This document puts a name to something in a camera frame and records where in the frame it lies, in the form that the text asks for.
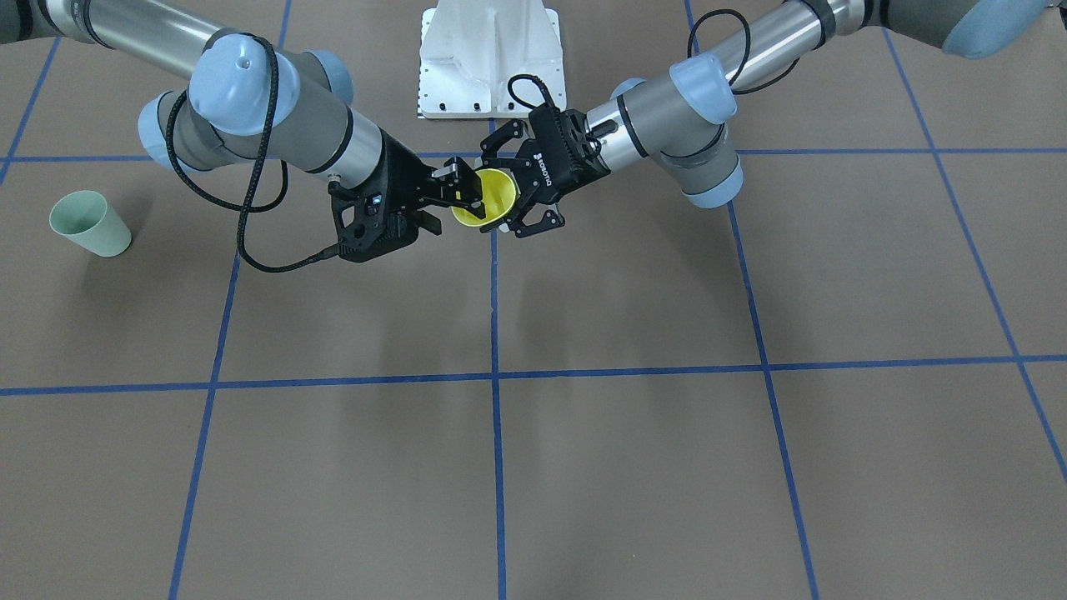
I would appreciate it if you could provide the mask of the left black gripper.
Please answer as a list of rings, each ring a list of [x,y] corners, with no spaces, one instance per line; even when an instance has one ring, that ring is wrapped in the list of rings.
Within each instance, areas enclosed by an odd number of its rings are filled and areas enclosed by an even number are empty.
[[[523,119],[509,119],[488,135],[481,142],[478,165],[478,170],[517,172],[520,208],[550,205],[537,222],[519,219],[500,224],[503,234],[519,239],[563,228],[566,217],[555,203],[609,175],[609,167],[601,158],[601,141],[592,135],[586,114],[575,109],[534,107],[528,121],[530,139]]]

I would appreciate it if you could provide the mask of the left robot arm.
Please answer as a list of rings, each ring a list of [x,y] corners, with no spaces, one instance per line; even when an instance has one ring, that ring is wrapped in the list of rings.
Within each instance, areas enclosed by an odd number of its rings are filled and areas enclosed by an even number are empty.
[[[483,141],[483,168],[508,172],[509,187],[484,190],[481,232],[528,237],[564,225],[561,198],[650,158],[697,208],[719,208],[739,193],[744,171],[729,121],[737,98],[784,78],[831,40],[867,27],[899,33],[942,53],[986,58],[1009,46],[1052,7],[1050,1],[784,1],[755,20],[724,16],[739,31],[651,79],[632,78],[588,112],[555,102],[548,84],[517,73],[509,85],[534,85],[538,105]]]

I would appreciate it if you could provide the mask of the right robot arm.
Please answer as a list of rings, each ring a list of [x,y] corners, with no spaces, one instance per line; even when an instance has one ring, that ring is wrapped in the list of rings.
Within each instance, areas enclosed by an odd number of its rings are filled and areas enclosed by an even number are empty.
[[[146,152],[190,190],[238,214],[240,258],[262,273],[286,273],[329,258],[363,263],[437,235],[430,206],[485,216],[483,179],[462,159],[423,162],[352,106],[350,72],[327,51],[290,53],[270,41],[164,1],[4,1],[3,44],[69,38],[140,58],[189,81],[164,92],[138,119]],[[285,266],[257,262],[245,247],[262,165],[328,185],[336,240]]]

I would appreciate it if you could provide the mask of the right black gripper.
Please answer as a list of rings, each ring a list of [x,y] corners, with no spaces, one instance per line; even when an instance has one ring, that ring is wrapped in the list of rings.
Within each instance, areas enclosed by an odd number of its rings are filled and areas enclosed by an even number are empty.
[[[429,204],[485,217],[483,186],[464,158],[433,168],[392,137],[383,140],[382,156],[366,181],[357,187],[331,181],[330,198],[337,235],[333,249],[352,263],[415,243],[419,231],[441,236],[442,221],[423,210]]]

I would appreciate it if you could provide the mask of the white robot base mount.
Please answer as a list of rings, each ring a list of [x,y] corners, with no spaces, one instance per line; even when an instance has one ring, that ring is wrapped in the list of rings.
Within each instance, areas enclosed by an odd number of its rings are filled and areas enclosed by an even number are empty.
[[[421,119],[525,119],[509,79],[530,73],[568,106],[560,16],[541,1],[437,1],[420,18]]]

